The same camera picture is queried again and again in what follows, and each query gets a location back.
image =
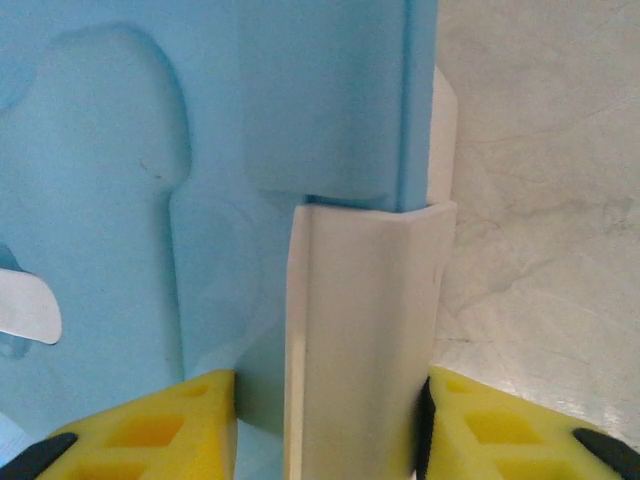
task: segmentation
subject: blue foam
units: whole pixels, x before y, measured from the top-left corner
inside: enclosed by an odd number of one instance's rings
[[[0,411],[38,438],[235,368],[238,478],[281,478],[293,211],[424,206],[435,3],[3,10],[0,244],[63,337],[0,338]]]

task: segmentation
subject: white plastic piece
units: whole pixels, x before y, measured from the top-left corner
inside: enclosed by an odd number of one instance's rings
[[[30,273],[0,269],[0,332],[53,344],[62,335],[53,292]]]
[[[457,127],[458,98],[447,79],[436,67],[433,77],[428,205],[451,200]]]
[[[288,266],[285,478],[405,480],[456,205],[299,207]]]

